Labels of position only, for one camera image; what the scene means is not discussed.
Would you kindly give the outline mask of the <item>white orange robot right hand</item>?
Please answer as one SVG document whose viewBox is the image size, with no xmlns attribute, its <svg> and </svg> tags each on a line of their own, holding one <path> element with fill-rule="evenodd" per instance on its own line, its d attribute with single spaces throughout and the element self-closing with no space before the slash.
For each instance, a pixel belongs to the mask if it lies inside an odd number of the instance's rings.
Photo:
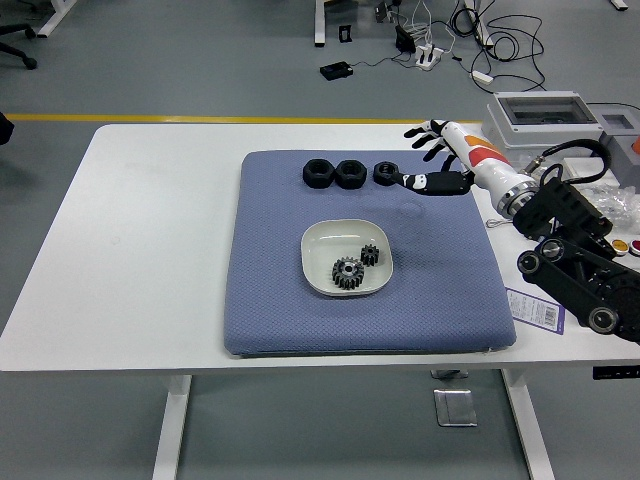
<svg viewBox="0 0 640 480">
<path fill-rule="evenodd" d="M 441 170 L 429 174 L 409 175 L 396 172 L 395 183 L 421 195 L 463 195 L 472 185 L 488 191 L 496 207 L 504 207 L 519 195 L 536 190 L 533 179 L 519 174 L 498 148 L 463 125 L 445 120 L 429 120 L 405 133 L 417 137 L 414 149 L 428 148 L 426 162 L 445 152 Z"/>
</svg>

